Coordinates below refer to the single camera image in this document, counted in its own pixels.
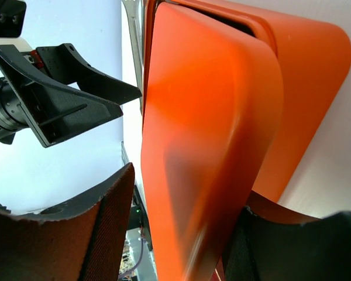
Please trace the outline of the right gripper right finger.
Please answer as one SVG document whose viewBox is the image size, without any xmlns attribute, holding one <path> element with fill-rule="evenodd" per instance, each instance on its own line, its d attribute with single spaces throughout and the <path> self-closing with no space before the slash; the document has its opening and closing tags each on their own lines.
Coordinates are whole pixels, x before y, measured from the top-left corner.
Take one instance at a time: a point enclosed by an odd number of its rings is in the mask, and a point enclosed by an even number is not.
<svg viewBox="0 0 351 281">
<path fill-rule="evenodd" d="M 351 280 L 351 211 L 310 217 L 253 191 L 222 264 L 225 280 Z"/>
</svg>

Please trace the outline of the orange box lid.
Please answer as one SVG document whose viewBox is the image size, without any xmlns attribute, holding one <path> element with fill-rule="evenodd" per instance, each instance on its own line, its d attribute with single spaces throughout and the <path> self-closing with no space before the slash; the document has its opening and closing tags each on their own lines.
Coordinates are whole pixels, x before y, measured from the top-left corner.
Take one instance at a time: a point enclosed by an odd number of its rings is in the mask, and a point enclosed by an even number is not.
<svg viewBox="0 0 351 281">
<path fill-rule="evenodd" d="M 160 280 L 209 280 L 281 115 L 265 42 L 163 2 L 154 19 L 142 176 Z"/>
</svg>

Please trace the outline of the orange chocolate box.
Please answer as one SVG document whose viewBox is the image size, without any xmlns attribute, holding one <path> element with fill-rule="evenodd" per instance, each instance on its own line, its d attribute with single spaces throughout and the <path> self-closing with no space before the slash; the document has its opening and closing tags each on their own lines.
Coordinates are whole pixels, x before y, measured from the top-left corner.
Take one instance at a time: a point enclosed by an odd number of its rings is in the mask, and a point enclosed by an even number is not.
<svg viewBox="0 0 351 281">
<path fill-rule="evenodd" d="M 270 46 L 283 80 L 281 115 L 251 191 L 278 202 L 341 88 L 351 43 L 338 26 L 231 1 L 148 1 L 144 28 L 144 112 L 157 7 L 190 8 Z"/>
</svg>

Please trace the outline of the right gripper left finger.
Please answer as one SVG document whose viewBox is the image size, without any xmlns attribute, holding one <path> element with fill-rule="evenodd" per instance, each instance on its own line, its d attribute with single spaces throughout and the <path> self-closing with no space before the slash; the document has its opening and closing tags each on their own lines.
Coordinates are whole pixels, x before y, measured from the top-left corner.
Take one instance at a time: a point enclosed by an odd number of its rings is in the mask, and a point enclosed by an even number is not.
<svg viewBox="0 0 351 281">
<path fill-rule="evenodd" d="M 117 280 L 134 180 L 126 164 L 38 214 L 0 204 L 0 280 Z"/>
</svg>

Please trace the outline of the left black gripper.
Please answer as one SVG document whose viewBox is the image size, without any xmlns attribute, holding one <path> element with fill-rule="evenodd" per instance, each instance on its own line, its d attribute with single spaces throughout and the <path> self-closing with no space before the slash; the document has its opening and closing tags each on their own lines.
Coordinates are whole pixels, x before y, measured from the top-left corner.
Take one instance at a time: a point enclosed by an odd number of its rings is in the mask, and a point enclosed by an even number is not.
<svg viewBox="0 0 351 281">
<path fill-rule="evenodd" d="M 71 43 L 36 48 L 48 75 L 33 66 L 30 45 L 20 37 L 26 8 L 25 1 L 0 1 L 1 143 L 11 145 L 16 132 L 31 128 L 50 147 L 121 117 L 119 105 L 142 96 L 93 68 Z M 67 86 L 72 83 L 80 90 Z"/>
</svg>

